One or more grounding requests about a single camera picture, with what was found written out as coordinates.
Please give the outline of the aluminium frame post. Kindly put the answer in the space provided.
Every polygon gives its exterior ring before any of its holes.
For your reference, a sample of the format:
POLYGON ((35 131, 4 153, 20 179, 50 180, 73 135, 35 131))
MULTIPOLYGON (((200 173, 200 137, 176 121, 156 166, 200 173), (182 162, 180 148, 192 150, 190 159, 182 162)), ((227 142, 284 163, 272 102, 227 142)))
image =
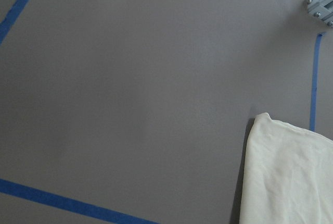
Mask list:
POLYGON ((304 0, 303 4, 310 16, 332 28, 332 0, 304 0))

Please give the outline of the beige long sleeve shirt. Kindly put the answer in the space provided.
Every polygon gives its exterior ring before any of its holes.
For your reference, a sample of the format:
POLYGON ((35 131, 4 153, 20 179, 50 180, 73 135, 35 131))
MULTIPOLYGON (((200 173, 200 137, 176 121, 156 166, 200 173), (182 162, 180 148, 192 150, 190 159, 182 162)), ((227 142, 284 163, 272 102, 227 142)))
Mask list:
POLYGON ((240 223, 332 223, 332 140, 255 117, 247 139, 240 223))

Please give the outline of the long blue tape strip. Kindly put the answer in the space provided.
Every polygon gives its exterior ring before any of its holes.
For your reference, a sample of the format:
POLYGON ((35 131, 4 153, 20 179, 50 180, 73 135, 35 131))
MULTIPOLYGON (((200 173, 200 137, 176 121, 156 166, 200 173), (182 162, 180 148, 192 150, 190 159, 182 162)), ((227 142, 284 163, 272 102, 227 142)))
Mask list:
POLYGON ((77 201, 4 179, 1 179, 1 193, 110 223, 153 223, 150 220, 77 201))

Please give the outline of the crossing blue tape strip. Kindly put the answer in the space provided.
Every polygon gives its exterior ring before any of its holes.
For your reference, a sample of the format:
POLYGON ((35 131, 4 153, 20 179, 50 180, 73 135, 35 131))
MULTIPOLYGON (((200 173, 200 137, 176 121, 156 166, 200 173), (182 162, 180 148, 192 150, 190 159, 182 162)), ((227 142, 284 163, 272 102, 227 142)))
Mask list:
POLYGON ((9 33, 29 0, 16 0, 1 22, 1 44, 9 33))

